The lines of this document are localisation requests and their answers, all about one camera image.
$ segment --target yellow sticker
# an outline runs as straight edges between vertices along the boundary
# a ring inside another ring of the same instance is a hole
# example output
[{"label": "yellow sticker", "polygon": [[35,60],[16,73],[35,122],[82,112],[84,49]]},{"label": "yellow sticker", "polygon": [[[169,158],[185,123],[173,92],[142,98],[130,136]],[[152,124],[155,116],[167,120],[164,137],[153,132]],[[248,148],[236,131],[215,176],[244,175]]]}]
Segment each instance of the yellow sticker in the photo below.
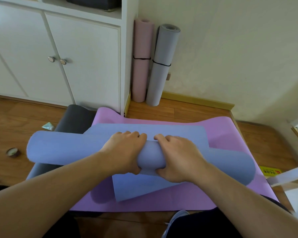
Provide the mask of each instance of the yellow sticker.
[{"label": "yellow sticker", "polygon": [[259,168],[261,168],[261,171],[265,176],[276,176],[282,173],[280,169],[276,169],[276,168],[269,168],[265,166],[260,166]]}]

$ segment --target hand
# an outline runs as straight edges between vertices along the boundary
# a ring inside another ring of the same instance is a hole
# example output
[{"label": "hand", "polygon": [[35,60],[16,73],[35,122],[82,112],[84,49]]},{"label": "hand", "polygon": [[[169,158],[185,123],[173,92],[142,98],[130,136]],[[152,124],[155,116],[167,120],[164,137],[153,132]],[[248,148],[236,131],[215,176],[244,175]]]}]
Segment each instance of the hand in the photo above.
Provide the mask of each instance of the hand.
[{"label": "hand", "polygon": [[176,183],[194,183],[196,177],[206,171],[208,163],[192,141],[178,136],[164,137],[161,134],[154,139],[159,142],[166,159],[166,167],[156,170],[162,178]]},{"label": "hand", "polygon": [[139,174],[141,169],[137,165],[137,156],[147,140],[146,134],[139,135],[138,132],[129,131],[113,134],[99,151],[105,154],[104,166],[109,168],[109,173]]}]

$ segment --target cabinet door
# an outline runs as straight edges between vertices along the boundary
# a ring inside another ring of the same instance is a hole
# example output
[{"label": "cabinet door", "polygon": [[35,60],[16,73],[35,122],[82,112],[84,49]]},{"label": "cabinet door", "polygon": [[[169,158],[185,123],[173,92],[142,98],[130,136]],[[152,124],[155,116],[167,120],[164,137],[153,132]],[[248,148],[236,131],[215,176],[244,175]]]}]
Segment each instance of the cabinet door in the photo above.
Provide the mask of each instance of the cabinet door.
[{"label": "cabinet door", "polygon": [[15,81],[14,77],[6,68],[4,62],[0,58],[0,94],[25,96],[24,92]]},{"label": "cabinet door", "polygon": [[30,98],[68,105],[72,97],[39,10],[0,4],[0,54]]},{"label": "cabinet door", "polygon": [[46,13],[75,103],[120,112],[120,51],[117,28]]}]

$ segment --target pink yoga mat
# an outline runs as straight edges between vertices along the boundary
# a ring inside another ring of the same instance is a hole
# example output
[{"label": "pink yoga mat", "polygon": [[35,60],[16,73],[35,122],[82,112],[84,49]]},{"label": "pink yoga mat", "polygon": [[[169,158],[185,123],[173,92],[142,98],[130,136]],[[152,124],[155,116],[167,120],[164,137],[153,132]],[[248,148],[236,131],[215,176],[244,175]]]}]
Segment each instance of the pink yoga mat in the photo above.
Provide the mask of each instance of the pink yoga mat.
[{"label": "pink yoga mat", "polygon": [[146,99],[153,27],[154,24],[147,19],[135,20],[132,99],[138,103]]},{"label": "pink yoga mat", "polygon": [[[93,125],[97,123],[134,123],[134,124],[169,124],[169,125],[201,125],[207,132],[209,146],[241,151],[249,154],[248,147],[228,117],[216,117],[197,123],[173,123],[153,120],[127,119],[110,108],[99,108]],[[267,183],[258,165],[254,180],[247,186],[253,191],[277,200],[273,190]],[[216,205],[197,186],[183,183],[158,190],[143,196],[117,203],[115,200],[112,178],[109,177],[88,192],[71,210],[99,212],[131,212],[131,211],[173,211],[173,210],[209,210]]]}]

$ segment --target beige wall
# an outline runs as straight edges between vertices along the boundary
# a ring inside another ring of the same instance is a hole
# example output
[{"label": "beige wall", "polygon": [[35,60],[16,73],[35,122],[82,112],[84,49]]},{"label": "beige wall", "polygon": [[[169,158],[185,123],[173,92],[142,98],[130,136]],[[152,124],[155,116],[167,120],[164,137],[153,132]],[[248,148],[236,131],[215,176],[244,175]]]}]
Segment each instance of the beige wall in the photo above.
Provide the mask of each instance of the beige wall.
[{"label": "beige wall", "polygon": [[278,129],[298,118],[298,0],[139,0],[139,17],[181,29],[165,91]]}]

